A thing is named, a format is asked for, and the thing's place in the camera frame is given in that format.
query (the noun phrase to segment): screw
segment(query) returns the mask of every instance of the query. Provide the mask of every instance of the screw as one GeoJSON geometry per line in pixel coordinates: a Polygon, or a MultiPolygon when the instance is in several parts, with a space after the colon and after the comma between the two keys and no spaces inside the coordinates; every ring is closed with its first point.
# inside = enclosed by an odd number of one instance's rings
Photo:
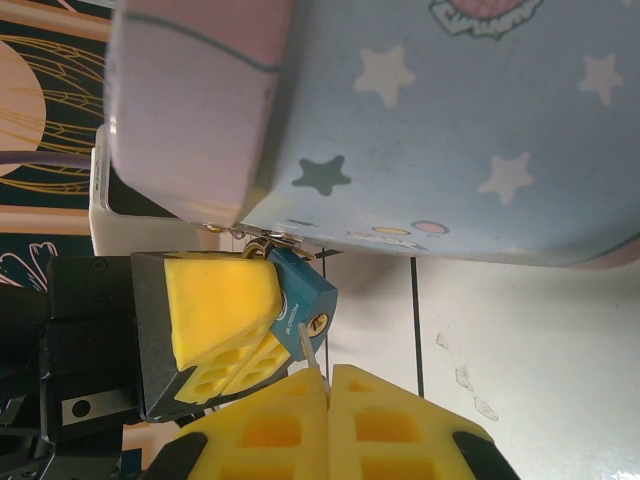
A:
{"type": "Polygon", "coordinates": [[[311,321],[309,325],[307,325],[307,332],[309,332],[309,338],[317,337],[324,329],[329,325],[329,315],[326,313],[321,313],[320,315],[316,315],[311,321]]]}
{"type": "Polygon", "coordinates": [[[110,305],[111,305],[111,299],[109,298],[108,295],[105,295],[104,293],[101,293],[100,295],[96,295],[93,299],[93,306],[98,310],[104,310],[106,308],[109,308],[110,305]]]}
{"type": "Polygon", "coordinates": [[[107,262],[104,258],[96,257],[91,260],[91,269],[96,273],[102,273],[107,270],[107,262]]]}
{"type": "Polygon", "coordinates": [[[91,404],[86,400],[78,400],[71,408],[71,412],[78,418],[86,417],[90,411],[91,404]]]}

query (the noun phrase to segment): blue star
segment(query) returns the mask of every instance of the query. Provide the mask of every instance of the blue star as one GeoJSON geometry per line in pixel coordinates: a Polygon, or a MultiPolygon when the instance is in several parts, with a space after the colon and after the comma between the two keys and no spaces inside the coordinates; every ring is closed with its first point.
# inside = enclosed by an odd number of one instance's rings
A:
{"type": "Polygon", "coordinates": [[[338,155],[333,160],[326,163],[315,163],[303,158],[300,160],[302,167],[302,177],[291,182],[294,187],[313,187],[324,197],[328,197],[333,192],[336,185],[348,185],[351,178],[342,174],[342,164],[344,157],[338,155]]]}

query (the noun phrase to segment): tile grout line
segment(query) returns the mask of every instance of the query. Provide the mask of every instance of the tile grout line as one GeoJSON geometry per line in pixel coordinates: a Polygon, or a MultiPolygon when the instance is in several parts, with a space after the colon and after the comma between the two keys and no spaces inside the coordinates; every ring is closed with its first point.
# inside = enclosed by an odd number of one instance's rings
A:
{"type": "Polygon", "coordinates": [[[416,344],[416,370],[418,375],[418,395],[424,398],[424,377],[422,370],[422,338],[420,336],[420,302],[418,301],[418,265],[416,257],[411,257],[411,294],[413,296],[413,330],[416,344]]]}
{"type": "MultiPolygon", "coordinates": [[[[327,262],[324,255],[322,257],[322,276],[327,278],[327,262]]],[[[329,332],[327,332],[327,336],[324,339],[324,361],[327,372],[327,381],[331,383],[331,376],[329,372],[329,332]]]]}

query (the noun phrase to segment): white floor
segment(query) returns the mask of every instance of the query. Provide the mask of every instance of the white floor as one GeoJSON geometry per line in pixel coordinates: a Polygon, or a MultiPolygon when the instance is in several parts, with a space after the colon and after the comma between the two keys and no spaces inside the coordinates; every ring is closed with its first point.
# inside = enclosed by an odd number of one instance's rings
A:
{"type": "MultiPolygon", "coordinates": [[[[326,276],[340,289],[329,365],[417,393],[410,259],[344,253],[326,276]]],[[[417,281],[425,398],[487,429],[523,480],[640,480],[640,263],[422,258],[417,281]]]]}

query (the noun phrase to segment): blue padlock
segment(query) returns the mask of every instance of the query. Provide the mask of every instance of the blue padlock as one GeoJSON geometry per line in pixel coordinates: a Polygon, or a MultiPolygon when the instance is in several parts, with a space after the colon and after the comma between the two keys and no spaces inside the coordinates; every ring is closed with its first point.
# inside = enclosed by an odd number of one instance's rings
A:
{"type": "Polygon", "coordinates": [[[307,326],[311,346],[317,352],[333,320],[338,289],[287,248],[272,249],[267,260],[276,267],[283,305],[271,333],[294,360],[304,360],[298,324],[307,326]]]}

